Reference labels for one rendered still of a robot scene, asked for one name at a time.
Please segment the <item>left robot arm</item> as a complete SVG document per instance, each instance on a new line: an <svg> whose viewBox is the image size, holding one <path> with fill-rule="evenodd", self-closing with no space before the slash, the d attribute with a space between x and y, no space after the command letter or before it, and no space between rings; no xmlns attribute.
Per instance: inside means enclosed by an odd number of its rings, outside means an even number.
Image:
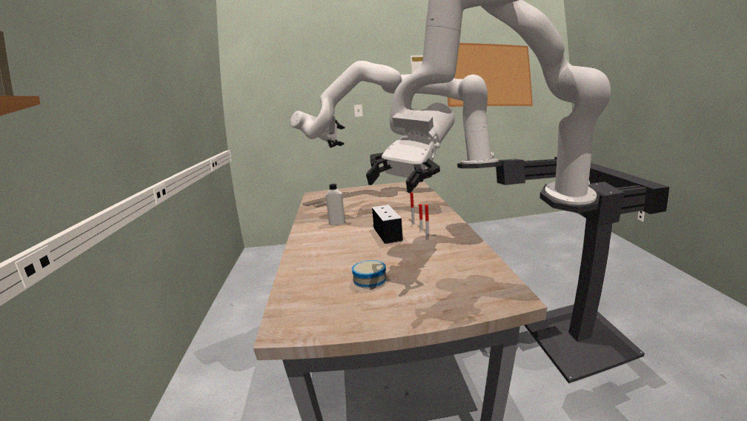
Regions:
<svg viewBox="0 0 747 421"><path fill-rule="evenodd" d="M422 132L433 141L435 150L440 148L454 125L453 111L439 102L416 110L411 108L412 99L421 87L454 79L462 12L478 6L523 38L538 58L549 90L558 99L574 103L569 117L559 123L556 180L545 186L545 193L571 205L594 202L597 193L588 182L593 131L611 97L609 80L600 70L569 64L556 28L544 13L523 0L428 0L422 64L395 90L391 130L403 136L410 131L413 135L413 130Z"/></svg>

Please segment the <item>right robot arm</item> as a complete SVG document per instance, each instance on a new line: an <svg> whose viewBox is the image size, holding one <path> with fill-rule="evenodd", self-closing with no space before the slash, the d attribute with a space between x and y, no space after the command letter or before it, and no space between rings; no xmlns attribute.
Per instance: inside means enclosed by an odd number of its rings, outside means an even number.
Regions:
<svg viewBox="0 0 747 421"><path fill-rule="evenodd" d="M336 117L333 115L336 104L359 82L378 84L385 92L394 93L400 82L409 75L400 75L392 67L381 64L366 61L355 62L320 96L322 108L317 118L296 111L290 119L290 125L301 130L309 139L315 139L325 131L332 135L335 131ZM429 84L421 87L416 93L446 96L463 101L462 117L468 160L461 161L461 164L499 161L492 159L494 152L491 152L490 148L486 114L488 90L483 78L478 75L469 75L464 79L454 79L449 83ZM482 162L486 160L490 161Z"/></svg>

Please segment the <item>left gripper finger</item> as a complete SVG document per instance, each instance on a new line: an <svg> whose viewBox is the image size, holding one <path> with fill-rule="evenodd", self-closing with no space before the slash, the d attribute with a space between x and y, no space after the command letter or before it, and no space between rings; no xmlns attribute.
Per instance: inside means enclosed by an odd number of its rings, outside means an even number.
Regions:
<svg viewBox="0 0 747 421"><path fill-rule="evenodd" d="M376 181L376 179L379 177L379 173L392 168L390 165L388 165L387 159L382 158L382 154L383 153L376 153L370 155L371 169L366 173L369 185L372 185ZM382 163L383 166L379 167L379 164Z"/></svg>
<svg viewBox="0 0 747 421"><path fill-rule="evenodd" d="M432 177L432 175L440 172L439 165L435 162L428 159L426 162L423 162L425 166L428 168L422 169L421 165L414 165L414 171L411 173L411 175L406 180L406 187L407 192L411 193L414 188L419 184L419 182L423 182L423 179L427 179Z"/></svg>

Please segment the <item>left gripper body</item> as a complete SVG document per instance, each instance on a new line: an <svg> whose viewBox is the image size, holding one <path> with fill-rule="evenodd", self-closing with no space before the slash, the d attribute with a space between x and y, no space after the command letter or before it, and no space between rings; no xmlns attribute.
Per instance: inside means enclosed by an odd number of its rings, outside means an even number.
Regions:
<svg viewBox="0 0 747 421"><path fill-rule="evenodd" d="M387 159L388 165L392 167L385 170L386 173L408 178L414 171L414 165L421 165L424 170L428 167L423 162L428 159L433 161L436 153L433 141L422 132L417 131L419 134L416 134L416 130L413 130L413 135L411 132L397 139L382 154L382 158Z"/></svg>

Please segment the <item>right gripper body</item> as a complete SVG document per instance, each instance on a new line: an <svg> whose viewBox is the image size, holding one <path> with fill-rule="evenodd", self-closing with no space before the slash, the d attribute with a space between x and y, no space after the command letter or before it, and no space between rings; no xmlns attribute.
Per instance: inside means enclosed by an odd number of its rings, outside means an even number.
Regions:
<svg viewBox="0 0 747 421"><path fill-rule="evenodd" d="M322 133L322 134L321 134L320 136L318 136L318 137L319 137L320 139L322 139L322 140L326 141L326 142L328 141L328 139L329 139L329 140L331 140L331 141L336 141L336 132L337 132L337 124L335 123L335 133L334 133L334 134L330 135L330 134L328 134L328 132L327 132L327 131L325 131L325 132L323 132L323 133Z"/></svg>

